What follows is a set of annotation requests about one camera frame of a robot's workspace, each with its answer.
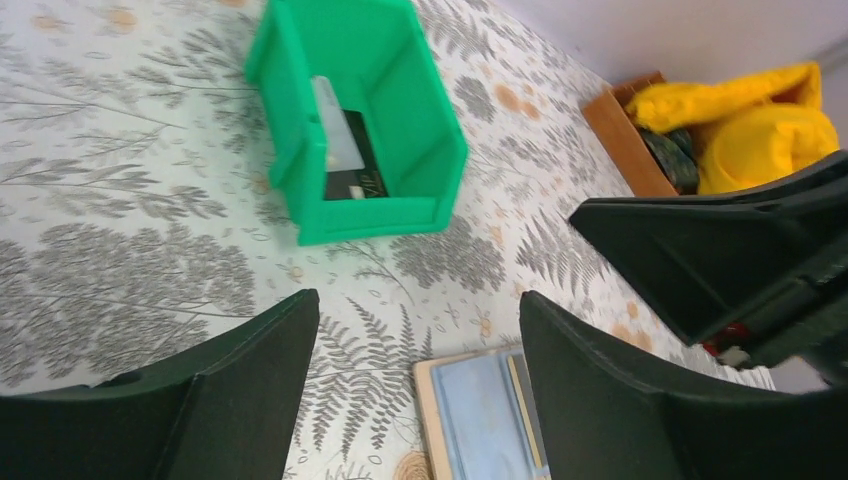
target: gray leaf pattern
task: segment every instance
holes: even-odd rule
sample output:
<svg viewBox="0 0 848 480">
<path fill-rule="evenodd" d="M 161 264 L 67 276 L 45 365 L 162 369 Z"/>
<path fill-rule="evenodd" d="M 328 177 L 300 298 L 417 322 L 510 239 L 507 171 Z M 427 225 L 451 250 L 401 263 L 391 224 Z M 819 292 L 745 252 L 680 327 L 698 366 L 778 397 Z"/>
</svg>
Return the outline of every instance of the gray leaf pattern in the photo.
<svg viewBox="0 0 848 480">
<path fill-rule="evenodd" d="M 488 33 L 475 23 L 472 16 L 464 14 L 451 2 L 417 0 L 416 5 L 424 30 L 436 46 L 444 45 L 448 55 L 458 52 L 462 60 L 468 60 L 474 54 L 484 59 L 494 56 Z"/>
<path fill-rule="evenodd" d="M 576 293 L 589 294 L 589 282 L 602 268 L 607 268 L 597 252 L 579 235 L 571 231 L 568 220 L 555 214 L 539 212 L 532 224 L 525 226 L 526 236 L 518 247 L 515 261 L 560 287 L 571 287 Z"/>
<path fill-rule="evenodd" d="M 295 436 L 300 441 L 301 430 L 311 418 L 313 444 L 320 451 L 330 424 L 344 418 L 341 452 L 345 458 L 366 424 L 371 425 L 373 447 L 382 448 L 391 418 L 415 397 L 412 365 L 433 355 L 430 330 L 417 344 L 402 305 L 402 328 L 395 336 L 387 323 L 356 301 L 348 298 L 348 302 L 362 322 L 364 336 L 354 335 L 350 326 L 338 320 L 322 320 Z"/>
<path fill-rule="evenodd" d="M 468 111 L 489 123 L 495 118 L 495 106 L 492 98 L 486 91 L 486 86 L 479 79 L 471 77 L 460 77 L 456 82 L 454 93 L 465 102 Z"/>
<path fill-rule="evenodd" d="M 264 0 L 0 0 L 0 394 L 155 362 L 304 287 L 322 321 L 284 478 L 424 475 L 412 364 L 519 344 L 529 289 L 770 388 L 684 349 L 568 228 L 629 193 L 579 108 L 603 80 L 488 0 L 414 3 L 471 149 L 450 227 L 300 248 L 242 76 Z"/>
<path fill-rule="evenodd" d="M 243 80 L 245 52 L 233 39 L 205 28 L 188 32 L 180 46 L 181 50 L 165 46 L 143 53 L 151 65 L 131 69 L 127 75 L 147 85 L 146 96 L 169 109 L 182 106 L 190 94 L 199 94 L 214 106 L 213 119 L 229 135 L 221 146 L 242 153 L 248 141 L 258 139 L 266 128 L 259 96 Z"/>
<path fill-rule="evenodd" d="M 49 193 L 50 204 L 73 216 L 124 218 L 141 211 L 153 218 L 175 220 L 189 215 L 208 219 L 226 217 L 226 208 L 197 187 L 173 186 L 168 194 L 151 191 L 160 183 L 140 170 L 141 165 L 92 169 L 79 160 L 31 158 L 13 163 L 0 173 L 0 192 L 30 187 Z"/>
<path fill-rule="evenodd" d="M 503 256 L 490 240 L 473 235 L 471 224 L 454 215 L 445 233 L 400 237 L 391 244 L 397 268 L 429 288 L 443 277 L 477 292 L 497 290 L 505 280 Z"/>
<path fill-rule="evenodd" d="M 254 313 L 241 251 L 176 224 L 164 236 L 66 224 L 45 231 L 40 244 L 28 254 L 0 242 L 0 381 L 10 386 L 33 376 L 39 361 L 50 378 L 81 362 L 115 375 L 205 340 L 210 316 Z"/>
</svg>

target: black plastic part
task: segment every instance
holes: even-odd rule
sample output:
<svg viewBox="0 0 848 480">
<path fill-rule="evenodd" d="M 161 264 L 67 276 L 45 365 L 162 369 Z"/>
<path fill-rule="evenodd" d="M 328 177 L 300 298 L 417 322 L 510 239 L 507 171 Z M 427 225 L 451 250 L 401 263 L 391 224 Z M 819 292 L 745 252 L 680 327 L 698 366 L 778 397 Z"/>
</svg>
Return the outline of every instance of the black plastic part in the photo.
<svg viewBox="0 0 848 480">
<path fill-rule="evenodd" d="M 684 342 L 741 323 L 756 351 L 848 292 L 848 270 L 834 270 L 848 259 L 846 211 L 848 153 L 837 152 L 738 194 L 591 199 L 569 221 Z M 785 342 L 752 365 L 771 366 L 806 346 Z"/>
<path fill-rule="evenodd" d="M 828 384 L 848 385 L 848 330 L 804 352 L 801 358 Z"/>
<path fill-rule="evenodd" d="M 793 396 L 717 380 L 537 292 L 520 323 L 554 480 L 845 478 L 844 387 Z"/>
<path fill-rule="evenodd" d="M 279 480 L 318 321 L 304 290 L 96 387 L 0 398 L 0 478 Z"/>
</svg>

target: dark fabric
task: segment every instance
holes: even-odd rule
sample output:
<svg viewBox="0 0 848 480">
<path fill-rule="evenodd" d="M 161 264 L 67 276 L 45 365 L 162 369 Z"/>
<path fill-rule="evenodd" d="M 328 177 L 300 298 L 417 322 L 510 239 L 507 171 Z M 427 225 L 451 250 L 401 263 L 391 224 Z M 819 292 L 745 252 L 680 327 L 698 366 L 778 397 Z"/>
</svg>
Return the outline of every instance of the dark fabric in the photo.
<svg viewBox="0 0 848 480">
<path fill-rule="evenodd" d="M 692 139 L 684 129 L 660 135 L 639 129 L 639 135 L 657 161 L 660 169 L 678 193 L 694 194 L 698 190 L 698 168 Z"/>
</svg>

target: white wall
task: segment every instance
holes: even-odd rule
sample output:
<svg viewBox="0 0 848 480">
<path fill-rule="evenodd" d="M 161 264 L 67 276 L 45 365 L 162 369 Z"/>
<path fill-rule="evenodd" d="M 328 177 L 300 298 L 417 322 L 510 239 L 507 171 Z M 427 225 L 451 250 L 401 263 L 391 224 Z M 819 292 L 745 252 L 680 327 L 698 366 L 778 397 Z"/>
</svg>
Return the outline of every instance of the white wall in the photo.
<svg viewBox="0 0 848 480">
<path fill-rule="evenodd" d="M 825 72 L 822 88 L 824 113 L 839 132 L 840 146 L 848 148 L 848 63 Z"/>
<path fill-rule="evenodd" d="M 809 58 L 848 33 L 848 0 L 494 0 L 610 82 L 655 69 L 716 82 Z"/>
</svg>

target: black card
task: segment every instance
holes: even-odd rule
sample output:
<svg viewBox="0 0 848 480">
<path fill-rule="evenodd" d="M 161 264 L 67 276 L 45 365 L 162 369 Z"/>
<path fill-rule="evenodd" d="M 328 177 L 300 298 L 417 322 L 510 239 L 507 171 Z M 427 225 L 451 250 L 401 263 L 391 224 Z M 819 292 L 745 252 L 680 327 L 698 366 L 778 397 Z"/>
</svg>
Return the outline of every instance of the black card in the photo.
<svg viewBox="0 0 848 480">
<path fill-rule="evenodd" d="M 377 167 L 371 138 L 365 128 L 362 113 L 343 110 L 345 120 L 356 141 L 356 147 L 362 156 L 365 168 L 360 170 L 344 170 L 327 173 L 327 188 L 324 191 L 325 200 L 349 200 L 353 198 L 388 197 L 383 176 Z"/>
</svg>

